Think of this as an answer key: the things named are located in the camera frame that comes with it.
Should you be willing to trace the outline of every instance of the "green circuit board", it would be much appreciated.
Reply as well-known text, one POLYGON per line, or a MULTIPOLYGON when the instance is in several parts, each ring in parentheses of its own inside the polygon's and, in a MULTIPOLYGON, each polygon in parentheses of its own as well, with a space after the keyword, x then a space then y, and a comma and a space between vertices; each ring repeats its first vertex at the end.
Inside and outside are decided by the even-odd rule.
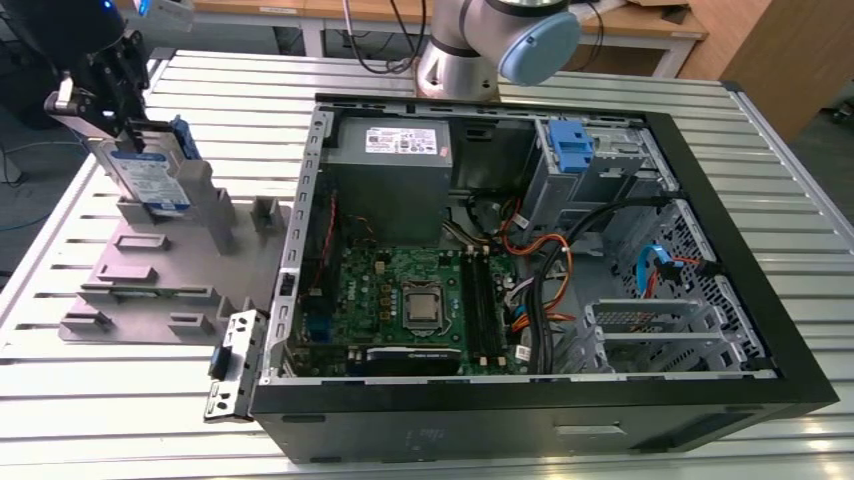
MULTIPOLYGON (((492 362, 483 366, 468 358, 460 260, 459 250, 416 247, 352 248, 344 252, 336 311, 330 323, 322 325, 329 335, 322 342, 312 341, 308 345, 309 363, 316 370, 312 374, 341 376, 346 352, 340 347, 352 345, 453 348, 463 352, 464 375, 515 373, 507 354, 504 366, 492 362), (404 292, 413 284, 440 287, 443 321, 436 330, 413 331, 404 327, 404 292)), ((503 312, 500 283, 513 274, 512 262, 507 255, 489 257, 499 317, 503 312)), ((496 318, 495 321, 503 322, 503 319, 496 318)))

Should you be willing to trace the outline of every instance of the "power supply label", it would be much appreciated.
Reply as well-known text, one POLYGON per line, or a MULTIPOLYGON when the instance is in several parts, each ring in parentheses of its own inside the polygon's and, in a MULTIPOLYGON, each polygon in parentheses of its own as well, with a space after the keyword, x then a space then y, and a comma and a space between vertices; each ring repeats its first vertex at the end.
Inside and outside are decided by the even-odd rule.
POLYGON ((436 131, 429 128, 373 127, 364 141, 366 153, 436 155, 436 131))

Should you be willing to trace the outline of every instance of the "metal table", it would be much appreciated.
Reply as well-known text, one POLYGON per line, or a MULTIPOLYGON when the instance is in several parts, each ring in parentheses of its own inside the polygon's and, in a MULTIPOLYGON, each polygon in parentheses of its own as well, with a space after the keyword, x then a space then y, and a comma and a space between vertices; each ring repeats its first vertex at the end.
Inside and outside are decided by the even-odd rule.
MULTIPOLYGON (((149 68, 150 117, 192 123, 236 200, 290 198, 314 92, 412 95, 408 74, 376 77, 348 60, 178 51, 149 68)), ((841 401, 680 455, 297 467, 256 424, 201 423, 209 347, 58 340, 117 223, 116 188, 89 158, 0 295, 1 478, 854 477, 854 234, 748 100, 716 82, 583 74, 500 91, 507 102, 673 116, 841 401)))

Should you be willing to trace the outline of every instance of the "cpu socket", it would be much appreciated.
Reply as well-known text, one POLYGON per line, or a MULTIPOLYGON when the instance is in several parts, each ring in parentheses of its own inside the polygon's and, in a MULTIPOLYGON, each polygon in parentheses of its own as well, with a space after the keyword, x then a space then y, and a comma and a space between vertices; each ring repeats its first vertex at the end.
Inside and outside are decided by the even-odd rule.
POLYGON ((402 328, 437 330, 444 322, 441 284, 438 282, 402 282, 402 328))

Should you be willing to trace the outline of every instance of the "motherboard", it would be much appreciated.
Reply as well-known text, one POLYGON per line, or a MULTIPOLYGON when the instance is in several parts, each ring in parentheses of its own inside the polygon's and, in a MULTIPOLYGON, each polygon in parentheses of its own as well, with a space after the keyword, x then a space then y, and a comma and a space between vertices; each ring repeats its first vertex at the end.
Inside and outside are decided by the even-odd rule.
POLYGON ((364 375, 362 365, 394 365, 406 375, 516 373, 504 341, 503 292, 513 259, 485 251, 353 247, 341 254, 334 312, 305 318, 294 349, 306 376, 364 375))

